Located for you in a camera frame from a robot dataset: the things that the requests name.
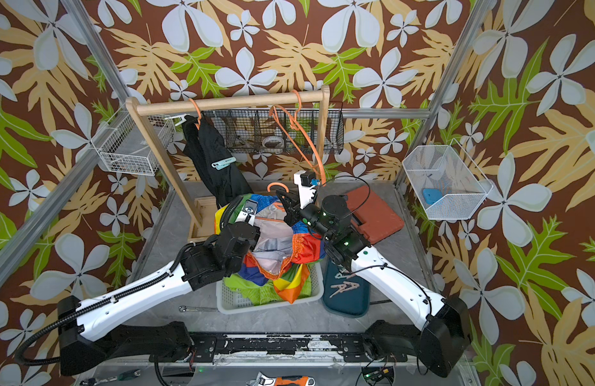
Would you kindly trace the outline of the orange hanger of rainbow shorts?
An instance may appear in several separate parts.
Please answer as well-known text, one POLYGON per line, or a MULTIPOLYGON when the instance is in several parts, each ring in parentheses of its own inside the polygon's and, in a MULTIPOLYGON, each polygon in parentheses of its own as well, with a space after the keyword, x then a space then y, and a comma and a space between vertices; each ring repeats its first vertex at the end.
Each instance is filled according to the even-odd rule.
POLYGON ((284 183, 272 182, 272 183, 268 184, 267 192, 274 193, 274 194, 277 194, 277 193, 286 194, 286 193, 290 193, 290 189, 284 183))

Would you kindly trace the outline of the rainbow striped shorts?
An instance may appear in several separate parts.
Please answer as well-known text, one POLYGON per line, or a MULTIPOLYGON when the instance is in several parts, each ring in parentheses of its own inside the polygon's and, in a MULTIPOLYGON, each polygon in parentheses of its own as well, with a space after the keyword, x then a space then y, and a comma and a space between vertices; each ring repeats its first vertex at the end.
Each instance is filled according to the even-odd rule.
POLYGON ((321 241, 311 234, 304 223, 292 227, 287 225, 283 206, 274 196, 247 194, 236 197, 216 211, 215 232, 219 234, 224 225, 235 223, 247 199, 258 203, 254 226, 259 228, 260 237, 254 249, 242 260, 238 272, 233 274, 253 281, 258 286, 287 274, 296 275, 300 271, 310 275, 310 264, 319 263, 323 256, 321 241))

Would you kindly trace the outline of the black shorts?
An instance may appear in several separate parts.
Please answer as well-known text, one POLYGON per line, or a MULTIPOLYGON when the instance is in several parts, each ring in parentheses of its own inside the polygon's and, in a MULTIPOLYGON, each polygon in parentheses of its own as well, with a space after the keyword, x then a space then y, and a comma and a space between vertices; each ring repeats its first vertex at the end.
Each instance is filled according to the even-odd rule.
POLYGON ((252 188, 234 162, 222 169, 213 167, 232 157, 218 130, 203 120, 186 115, 183 134, 186 140, 184 154, 193 162, 203 184, 216 198, 217 207, 229 204, 237 196, 252 194, 252 188))

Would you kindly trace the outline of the mint clothespin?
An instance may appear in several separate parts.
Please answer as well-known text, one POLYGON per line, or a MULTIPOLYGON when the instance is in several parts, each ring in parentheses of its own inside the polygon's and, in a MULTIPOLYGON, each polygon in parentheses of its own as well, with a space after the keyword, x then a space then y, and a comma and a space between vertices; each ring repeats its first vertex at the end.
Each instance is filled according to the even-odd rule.
POLYGON ((227 167, 230 167, 231 164, 233 164, 235 162, 237 162, 237 160, 236 160, 235 157, 229 157, 229 158, 226 158, 226 159, 221 159, 219 161, 213 162, 212 163, 212 167, 215 170, 223 170, 223 169, 225 169, 227 167))

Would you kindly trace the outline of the orange hanger of green shorts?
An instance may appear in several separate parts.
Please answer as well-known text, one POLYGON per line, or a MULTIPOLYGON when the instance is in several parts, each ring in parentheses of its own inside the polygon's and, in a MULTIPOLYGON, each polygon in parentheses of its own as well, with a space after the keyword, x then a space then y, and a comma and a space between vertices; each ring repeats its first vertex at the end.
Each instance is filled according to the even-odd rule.
POLYGON ((316 148, 315 144, 313 143, 313 140, 310 138, 310 135, 305 131, 305 128, 302 126, 302 124, 299 122, 299 120, 297 118, 298 114, 301 112, 301 109, 302 109, 302 98, 300 96, 300 93, 296 90, 293 91, 293 94, 297 97, 297 104, 298 104, 298 107, 293 114, 290 114, 289 111, 287 111, 287 109, 283 106, 274 105, 274 106, 270 107, 268 115, 274 120, 274 122, 276 122, 277 126, 281 129, 281 132, 293 144, 293 147, 302 156, 302 158, 308 163, 308 165, 310 166, 312 171, 315 172, 315 175, 320 178, 322 183, 326 183, 327 182, 326 171, 325 171, 324 163, 321 160, 321 156, 318 154, 317 148, 316 148), (300 146, 297 145, 297 143, 291 137, 291 135, 286 130, 286 128, 284 128, 284 126, 281 124, 278 110, 282 111, 286 115, 286 117, 289 119, 290 129, 301 133, 302 137, 309 144, 310 149, 313 151, 313 155, 317 162, 316 167, 312 164, 312 162, 310 162, 310 160, 307 159, 307 157, 305 156, 305 153, 302 151, 300 146))

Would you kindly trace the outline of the orange hanger of black shorts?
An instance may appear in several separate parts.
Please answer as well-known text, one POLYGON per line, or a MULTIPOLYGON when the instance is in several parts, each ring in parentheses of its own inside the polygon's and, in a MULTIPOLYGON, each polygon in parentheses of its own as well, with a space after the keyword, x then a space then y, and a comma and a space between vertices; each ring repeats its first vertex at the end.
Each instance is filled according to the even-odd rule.
POLYGON ((197 114, 197 122, 196 122, 195 126, 196 126, 197 130, 200 130, 201 124, 203 122, 203 115, 202 115, 201 109, 197 105, 197 102, 195 101, 194 98, 189 98, 188 101, 193 105, 194 111, 197 114))

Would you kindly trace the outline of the lime green shorts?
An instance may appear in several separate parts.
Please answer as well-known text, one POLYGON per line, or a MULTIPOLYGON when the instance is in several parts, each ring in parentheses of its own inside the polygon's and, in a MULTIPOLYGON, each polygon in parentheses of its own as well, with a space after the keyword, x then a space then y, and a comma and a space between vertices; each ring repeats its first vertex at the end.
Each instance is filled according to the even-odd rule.
POLYGON ((304 271, 296 275, 284 275, 283 278, 268 280, 263 286, 258 286, 253 281, 241 278, 238 274, 233 274, 229 278, 224 278, 224 284, 233 291, 239 291, 249 298, 254 304, 265 304, 269 298, 283 299, 294 303, 302 292, 306 280, 310 277, 304 271))

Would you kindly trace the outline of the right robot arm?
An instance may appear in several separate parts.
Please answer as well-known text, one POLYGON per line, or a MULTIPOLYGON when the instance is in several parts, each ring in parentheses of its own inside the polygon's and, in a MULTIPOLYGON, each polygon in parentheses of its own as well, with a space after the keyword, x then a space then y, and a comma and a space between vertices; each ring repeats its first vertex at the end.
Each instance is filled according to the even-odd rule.
POLYGON ((432 374, 448 376, 472 342, 468 307, 460 298, 422 286, 395 267, 355 228, 347 202, 327 196, 318 207, 311 195, 276 190, 288 225, 305 225, 320 236, 326 256, 351 276, 369 282, 410 319, 379 320, 363 334, 368 357, 381 361, 414 356, 432 374))

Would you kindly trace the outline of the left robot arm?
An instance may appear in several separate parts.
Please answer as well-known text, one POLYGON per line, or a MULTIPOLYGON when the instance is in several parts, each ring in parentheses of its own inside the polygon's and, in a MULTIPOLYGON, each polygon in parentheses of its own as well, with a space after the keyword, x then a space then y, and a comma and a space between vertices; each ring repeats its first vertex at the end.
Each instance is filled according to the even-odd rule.
POLYGON ((130 326, 128 321, 237 273, 259 238, 259 228, 247 222, 227 225, 204 242, 186 244, 173 262, 128 286, 96 299, 69 296, 59 302, 59 318, 25 340, 14 359, 27 367, 58 364, 64 376, 133 355, 183 359, 193 345, 184 323, 130 326))

